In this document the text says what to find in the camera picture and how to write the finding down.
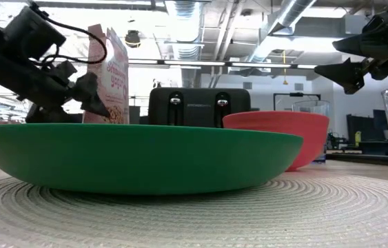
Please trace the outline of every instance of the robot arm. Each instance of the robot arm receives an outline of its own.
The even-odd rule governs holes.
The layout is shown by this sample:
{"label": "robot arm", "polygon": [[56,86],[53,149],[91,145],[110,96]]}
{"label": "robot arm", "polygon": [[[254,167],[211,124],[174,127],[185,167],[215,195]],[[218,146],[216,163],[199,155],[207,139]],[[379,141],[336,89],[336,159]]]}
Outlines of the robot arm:
{"label": "robot arm", "polygon": [[[88,72],[73,83],[68,80],[76,72],[71,62],[53,65],[66,38],[47,20],[48,14],[31,3],[7,27],[0,28],[0,85],[18,94],[18,100],[34,103],[26,118],[28,123],[74,122],[62,109],[70,99],[82,102],[83,110],[108,117],[110,113],[97,94],[95,74]],[[37,62],[52,45],[57,53],[47,57],[53,60]]]}
{"label": "robot arm", "polygon": [[335,65],[320,65],[315,72],[344,87],[345,94],[354,94],[364,87],[364,75],[375,80],[388,76],[388,11],[375,15],[363,33],[333,43],[339,52],[363,56],[362,62],[347,59]]}

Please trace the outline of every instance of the wall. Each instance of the wall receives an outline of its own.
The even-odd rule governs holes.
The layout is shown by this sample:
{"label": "wall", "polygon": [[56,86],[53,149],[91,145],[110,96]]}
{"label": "wall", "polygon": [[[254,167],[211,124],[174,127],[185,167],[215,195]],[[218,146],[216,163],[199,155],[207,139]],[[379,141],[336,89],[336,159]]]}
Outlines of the wall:
{"label": "wall", "polygon": [[375,81],[369,74],[365,76],[365,86],[352,95],[346,95],[341,86],[323,77],[318,77],[312,83],[314,93],[322,94],[323,100],[331,104],[330,129],[346,138],[346,115],[373,117],[373,110],[384,110],[380,93],[386,89],[388,77],[383,81]]}
{"label": "wall", "polygon": [[[210,74],[201,75],[201,87],[208,87],[210,83]],[[278,76],[272,79],[270,76],[249,76],[244,78],[238,75],[222,75],[218,81],[217,88],[243,88],[243,82],[252,82],[252,90],[248,90],[252,101],[252,107],[259,107],[260,110],[274,109],[274,93],[296,92],[295,83],[304,83],[304,93],[312,93],[312,82],[307,81],[305,76],[288,76],[288,85],[284,85],[284,77]],[[291,108],[292,103],[302,101],[302,98],[290,98],[289,96],[277,96],[276,108],[283,110]]]}

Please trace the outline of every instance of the ceiling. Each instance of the ceiling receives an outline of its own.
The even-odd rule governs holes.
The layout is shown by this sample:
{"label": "ceiling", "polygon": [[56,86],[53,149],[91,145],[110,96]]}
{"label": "ceiling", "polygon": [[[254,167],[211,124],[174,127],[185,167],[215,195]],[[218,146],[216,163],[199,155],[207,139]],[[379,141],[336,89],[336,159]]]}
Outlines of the ceiling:
{"label": "ceiling", "polygon": [[[48,2],[47,8],[42,8],[50,14],[50,18],[68,25],[86,29],[89,25],[100,23],[104,29],[113,28],[121,37],[127,34],[128,30],[138,30],[141,37],[140,48],[128,48],[130,59],[171,59],[173,49],[171,42],[174,23],[166,12],[142,11],[142,10],[119,10],[109,6],[104,8],[102,3],[108,0],[96,2],[96,0],[44,0]],[[220,18],[231,0],[213,0],[204,3],[203,24],[201,27],[201,60],[210,60],[213,56],[218,34],[220,32]],[[225,60],[236,57],[243,58],[250,55],[258,44],[259,28],[262,26],[266,16],[280,8],[281,0],[242,0],[244,10],[250,10],[246,16],[234,15],[231,21],[235,22],[235,30],[232,41],[225,53]],[[85,8],[79,7],[78,3],[87,4]],[[146,1],[124,1],[126,3],[147,3]],[[156,2],[157,6],[163,6],[162,1]],[[5,27],[9,21],[16,16],[25,5],[23,0],[0,1],[0,26]],[[305,17],[342,17],[350,10],[357,10],[357,14],[364,14],[374,9],[375,12],[383,10],[388,6],[388,0],[318,0],[312,8],[304,14]],[[86,58],[88,54],[88,38],[81,33],[57,28],[59,32],[66,35],[67,41],[61,47],[61,54]],[[320,65],[327,64],[334,60],[339,53],[315,52],[304,50],[286,49],[283,53],[272,52],[268,59],[272,62],[301,63]],[[297,70],[291,74],[307,75],[310,71]],[[0,87],[0,92],[9,92]]]}

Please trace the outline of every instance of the table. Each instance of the table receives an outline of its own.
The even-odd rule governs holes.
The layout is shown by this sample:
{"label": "table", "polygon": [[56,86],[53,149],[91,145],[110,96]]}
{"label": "table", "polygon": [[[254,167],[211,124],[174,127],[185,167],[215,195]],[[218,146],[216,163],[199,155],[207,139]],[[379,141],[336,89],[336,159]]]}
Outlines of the table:
{"label": "table", "polygon": [[[368,165],[342,161],[327,161],[327,163],[325,164],[308,165],[300,169],[300,171],[331,172],[388,180],[388,166],[384,165]],[[7,177],[9,176],[5,172],[0,170],[0,179]]]}

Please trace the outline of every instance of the cereal box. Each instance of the cereal box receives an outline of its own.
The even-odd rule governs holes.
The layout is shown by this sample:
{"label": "cereal box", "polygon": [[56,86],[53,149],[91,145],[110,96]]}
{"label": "cereal box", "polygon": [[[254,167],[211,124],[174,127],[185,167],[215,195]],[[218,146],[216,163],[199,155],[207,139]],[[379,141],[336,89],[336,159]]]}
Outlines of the cereal box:
{"label": "cereal box", "polygon": [[[106,118],[90,112],[83,114],[84,123],[115,123],[127,124],[130,122],[128,97],[128,58],[125,46],[113,29],[103,33],[100,25],[93,25],[88,31],[100,38],[106,45],[108,55],[104,62],[88,65],[88,72],[97,75],[97,93],[110,112]],[[103,48],[90,38],[89,60],[94,61],[103,56]]]}

